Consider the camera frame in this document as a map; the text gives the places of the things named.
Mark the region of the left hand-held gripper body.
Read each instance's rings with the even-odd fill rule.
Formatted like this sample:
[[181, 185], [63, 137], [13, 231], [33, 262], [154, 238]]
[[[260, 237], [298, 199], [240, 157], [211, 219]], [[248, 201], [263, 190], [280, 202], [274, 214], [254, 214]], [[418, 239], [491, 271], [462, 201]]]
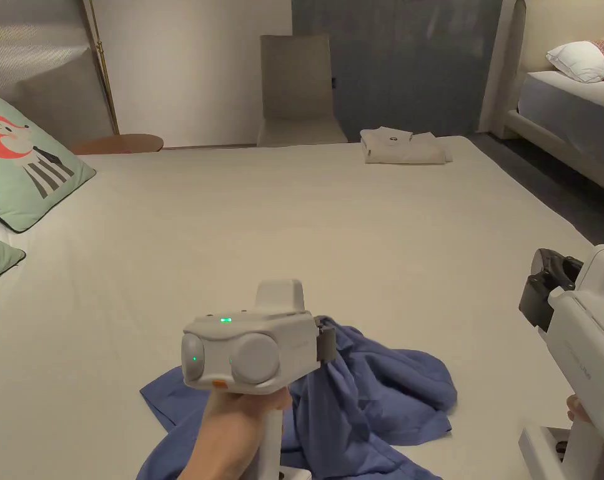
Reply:
[[[184, 328], [181, 370], [193, 389], [267, 395], [333, 361], [335, 330], [305, 308], [297, 279], [259, 284], [253, 308], [206, 314]], [[189, 466], [182, 479], [310, 479], [305, 469], [281, 464], [283, 411], [266, 419], [257, 452], [240, 475], [200, 472]]]

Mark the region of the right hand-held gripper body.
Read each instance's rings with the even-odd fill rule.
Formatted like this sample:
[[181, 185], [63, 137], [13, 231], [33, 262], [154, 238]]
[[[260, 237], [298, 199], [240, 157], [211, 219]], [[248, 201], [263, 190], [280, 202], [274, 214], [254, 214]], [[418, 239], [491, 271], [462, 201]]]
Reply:
[[518, 308], [588, 416], [570, 429], [523, 428], [518, 444], [531, 478], [604, 479], [604, 245], [586, 261], [537, 250]]

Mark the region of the person's left hand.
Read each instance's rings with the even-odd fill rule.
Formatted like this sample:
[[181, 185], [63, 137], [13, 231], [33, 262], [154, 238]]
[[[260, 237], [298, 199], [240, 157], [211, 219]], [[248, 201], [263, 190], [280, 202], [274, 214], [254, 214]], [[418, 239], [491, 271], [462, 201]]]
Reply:
[[255, 456], [269, 414], [292, 404], [286, 386], [267, 395], [211, 393], [189, 466], [240, 475]]

